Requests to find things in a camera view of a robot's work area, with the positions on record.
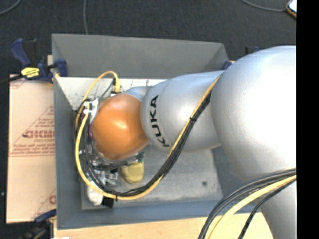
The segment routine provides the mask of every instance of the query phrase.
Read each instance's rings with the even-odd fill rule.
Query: black cable
[[[87,3],[87,0],[83,0],[83,24],[84,24],[85,34],[89,34],[87,23],[86,23],[86,3]]]
[[[168,157],[168,159],[166,160],[166,162],[163,164],[163,166],[160,168],[160,170],[154,175],[154,177],[145,185],[135,188],[135,189],[131,189],[129,191],[126,192],[117,192],[115,190],[113,190],[112,188],[109,188],[107,185],[104,185],[99,178],[96,178],[96,174],[94,172],[94,169],[92,167],[90,167],[90,163],[87,162],[87,168],[88,170],[86,172],[88,172],[91,176],[92,176],[92,180],[96,183],[96,185],[103,189],[105,192],[116,195],[116,196],[134,196],[134,195],[138,195],[141,192],[144,192],[145,190],[147,190],[150,186],[152,186],[159,178],[161,177],[165,177],[170,170],[172,169],[172,167],[175,165],[176,161],[178,160],[183,147],[186,143],[186,140],[194,126],[194,124],[196,123],[196,120],[199,118],[200,114],[202,113],[202,111],[207,107],[207,105],[210,102],[210,95],[207,95],[207,97],[203,100],[203,102],[200,104],[198,110],[195,112],[194,116],[191,118],[190,123],[187,125],[186,130],[184,132],[184,134],[181,137],[181,140],[179,141],[179,143],[177,144],[176,148],[172,151],[170,157]],[[86,146],[86,132],[87,132],[87,127],[88,127],[88,123],[85,126],[85,129],[83,130],[83,135],[84,135],[84,148]]]
[[[20,4],[20,2],[21,2],[22,0],[17,0],[12,6],[10,6],[8,9],[5,9],[5,10],[3,10],[3,11],[0,11],[0,16],[2,16],[2,15],[4,15],[5,13],[8,13],[9,11],[11,11],[11,10],[13,10],[15,7],[17,7],[19,4]]]
[[[283,185],[281,187],[279,187],[278,189],[276,189],[275,191],[273,191],[272,193],[268,194],[262,201],[260,201],[256,206],[255,208],[251,211],[238,239],[243,239],[252,219],[254,218],[254,215],[256,214],[257,210],[267,201],[269,200],[270,198],[272,198],[273,196],[277,195],[279,192],[281,192],[283,189],[287,188],[289,185],[291,185],[293,182],[295,182],[295,180],[287,183],[286,185]]]
[[[288,178],[290,176],[293,176],[296,174],[296,168],[288,169],[285,171],[280,171],[276,173],[272,173],[268,176],[258,178],[256,180],[252,180],[243,186],[237,188],[235,191],[231,192],[227,196],[223,197],[214,207],[214,209],[211,211],[209,216],[207,217],[207,220],[199,234],[198,239],[204,239],[205,235],[208,231],[208,228],[213,221],[213,219],[231,202],[239,199],[243,195],[251,194],[252,192],[263,188],[269,184],[272,184],[274,182],[283,180],[285,178]]]
[[[3,85],[3,84],[8,84],[9,82],[18,80],[18,79],[20,79],[22,77],[23,77],[23,75],[20,74],[20,75],[12,76],[10,78],[2,79],[2,80],[0,80],[0,86]]]
[[[272,8],[262,7],[262,6],[253,4],[251,2],[248,2],[247,0],[240,0],[240,1],[242,1],[245,4],[248,4],[248,5],[252,6],[254,8],[258,8],[258,9],[262,9],[262,10],[267,10],[267,11],[272,11],[272,12],[285,12],[286,11],[286,9],[272,9]]]

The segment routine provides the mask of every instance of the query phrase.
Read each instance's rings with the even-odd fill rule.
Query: gray box
[[[53,60],[64,58],[69,77],[54,80],[57,227],[59,229],[173,220],[207,216],[225,193],[218,179],[239,184],[219,149],[216,160],[212,151],[183,153],[171,172],[148,195],[134,201],[117,201],[113,208],[93,208],[85,199],[83,185],[74,158],[75,109],[93,79],[106,70],[118,73],[124,89],[187,73],[220,70],[227,60],[219,43],[111,36],[52,36]],[[110,83],[105,78],[93,94]],[[166,159],[167,153],[148,146],[145,157],[147,182]],[[122,180],[123,187],[129,187]]]

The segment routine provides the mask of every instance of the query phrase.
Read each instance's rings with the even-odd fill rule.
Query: yellow object
[[[249,204],[250,202],[256,200],[257,198],[276,190],[277,188],[284,186],[290,182],[292,182],[293,180],[296,179],[296,175],[288,177],[286,179],[283,179],[281,181],[272,183],[252,194],[250,194],[248,197],[244,198],[243,200],[241,200],[240,202],[238,202],[236,205],[234,205],[232,208],[230,208],[222,217],[221,219],[216,223],[211,225],[211,228],[209,228],[209,230],[211,230],[211,232],[209,233],[209,239],[213,239],[213,238],[217,238],[216,233],[218,231],[218,229],[222,226],[222,224],[233,214],[235,214],[238,210],[240,210],[241,208],[243,208],[245,205]]]
[[[99,76],[94,82],[93,84],[91,85],[91,87],[88,89],[87,91],[87,94],[84,96],[84,99],[87,98],[89,92],[91,91],[91,89],[93,88],[93,86],[96,84],[96,82],[101,79],[103,77],[103,75],[105,75],[106,73],[109,73],[110,71],[108,72],[105,72],[104,74],[102,74],[101,76]],[[168,157],[170,157],[170,155],[172,154],[172,152],[175,150],[176,146],[178,145],[179,141],[181,140],[184,132],[186,131],[187,129],[187,126],[190,124],[191,122],[191,118],[194,116],[194,114],[197,112],[197,110],[199,109],[201,103],[206,99],[206,97],[210,94],[211,90],[214,88],[214,86],[216,85],[218,79],[219,79],[220,76],[218,76],[214,81],[213,83],[208,87],[208,89],[206,90],[206,92],[204,93],[204,95],[202,96],[201,100],[198,102],[197,106],[195,107],[193,113],[191,114],[190,118],[188,119],[186,125],[184,126],[184,128],[182,129],[180,135],[178,136],[174,146],[172,147]],[[86,123],[88,119],[88,113],[85,114],[83,120],[82,120],[82,123],[80,125],[80,128],[79,128],[79,131],[77,133],[77,137],[76,137],[76,141],[75,141],[75,162],[76,162],[76,166],[77,166],[77,169],[78,169],[78,172],[81,176],[81,178],[83,179],[83,181],[90,187],[92,188],[93,190],[95,190],[96,192],[102,194],[103,196],[105,197],[108,197],[108,198],[113,198],[113,199],[119,199],[119,200],[133,200],[133,199],[138,199],[140,197],[143,197],[145,195],[147,195],[149,192],[151,192],[157,185],[158,183],[162,180],[163,176],[161,176],[160,178],[158,178],[149,188],[147,188],[145,191],[143,192],[140,192],[139,194],[136,194],[134,196],[116,196],[116,195],[113,195],[113,194],[110,194],[110,193],[106,193],[104,192],[103,190],[101,190],[100,188],[98,188],[95,184],[91,183],[85,176],[83,170],[82,170],[82,167],[81,167],[81,163],[80,163],[80,158],[79,158],[79,146],[80,146],[80,141],[81,141],[81,135],[82,135],[82,132],[83,132],[83,129],[84,129],[84,125]]]
[[[135,162],[128,166],[122,166],[121,173],[128,183],[139,183],[144,177],[144,162]]]
[[[26,67],[21,71],[21,74],[27,78],[35,77],[40,75],[40,69],[37,67]]]

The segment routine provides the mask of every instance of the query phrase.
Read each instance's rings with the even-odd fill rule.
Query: blue clamp
[[[34,55],[35,44],[36,39],[30,41],[18,39],[11,45],[13,56],[22,63],[22,77],[53,83],[52,68],[57,68],[60,76],[68,75],[66,61],[62,58],[57,59],[52,65],[47,65],[44,60],[37,62]]]

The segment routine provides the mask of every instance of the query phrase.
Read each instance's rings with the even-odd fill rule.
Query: yellow cable
[[[218,76],[214,82],[209,86],[209,88],[206,90],[206,92],[204,93],[204,95],[202,96],[201,100],[199,101],[199,103],[197,104],[197,106],[195,107],[192,115],[190,116],[193,117],[193,115],[197,112],[198,108],[200,107],[201,103],[204,101],[204,99],[209,95],[209,93],[211,92],[211,90],[214,88],[216,82],[218,81],[220,76]],[[97,81],[95,81],[92,85],[91,85],[91,88],[87,91],[87,94],[91,91],[91,89],[93,88],[93,86],[96,84]],[[181,140],[181,137],[182,135],[184,134],[188,124],[191,122],[191,119],[188,119],[186,125],[184,126],[184,128],[182,129],[180,135],[178,136],[174,146],[172,147],[168,157],[171,156],[171,154],[173,153],[174,149],[176,148],[177,144],[179,143],[179,141]],[[84,129],[84,125],[86,123],[88,119],[88,113],[85,114],[83,120],[82,120],[82,123],[80,125],[80,128],[79,128],[79,131],[77,133],[77,137],[76,137],[76,141],[75,141],[75,162],[76,162],[76,166],[77,166],[77,169],[78,169],[78,172],[81,176],[81,178],[83,179],[83,181],[91,188],[93,189],[94,191],[96,191],[97,193],[100,193],[102,194],[103,196],[105,197],[108,197],[108,198],[113,198],[113,199],[119,199],[119,200],[134,200],[134,199],[138,199],[140,197],[143,197],[145,195],[147,195],[149,192],[151,192],[158,184],[159,182],[162,180],[163,176],[161,176],[160,178],[158,178],[148,189],[146,189],[145,191],[137,194],[137,195],[134,195],[134,196],[116,196],[116,195],[113,195],[113,194],[110,194],[110,193],[106,193],[104,192],[103,190],[101,190],[97,185],[95,185],[95,183],[89,181],[87,179],[87,177],[85,176],[83,170],[82,170],[82,167],[81,167],[81,163],[80,163],[80,157],[79,157],[79,146],[80,146],[80,141],[81,141],[81,135],[82,135],[82,132],[83,132],[83,129]]]
[[[90,85],[90,87],[87,89],[86,93],[84,94],[84,97],[82,99],[82,101],[84,101],[90,94],[90,92],[92,91],[92,89],[94,88],[94,86],[98,83],[99,80],[101,80],[105,75],[107,74],[112,74],[114,79],[115,79],[115,87],[114,87],[114,92],[115,93],[118,93],[120,91],[120,81],[119,81],[119,78],[118,78],[118,75],[113,72],[113,71],[106,71],[104,73],[102,73],[99,77],[97,77]],[[78,113],[76,115],[76,118],[75,118],[75,128],[78,127],[78,123],[79,123],[79,118],[80,118],[80,114]]]
[[[238,202],[236,205],[234,205],[233,207],[231,207],[221,218],[220,220],[218,220],[218,222],[215,224],[215,226],[212,228],[211,233],[209,234],[209,236],[207,238],[212,239],[214,238],[214,236],[216,235],[218,229],[222,226],[222,224],[230,217],[232,216],[234,213],[236,213],[238,210],[240,210],[241,208],[243,208],[245,205],[249,204],[250,202],[256,200],[257,198],[273,191],[276,190],[277,188],[284,186],[290,182],[292,182],[293,180],[296,179],[296,175],[288,177],[286,179],[283,179],[281,181],[272,183],[252,194],[250,194],[248,197],[244,198],[243,200],[241,200],[240,202]]]

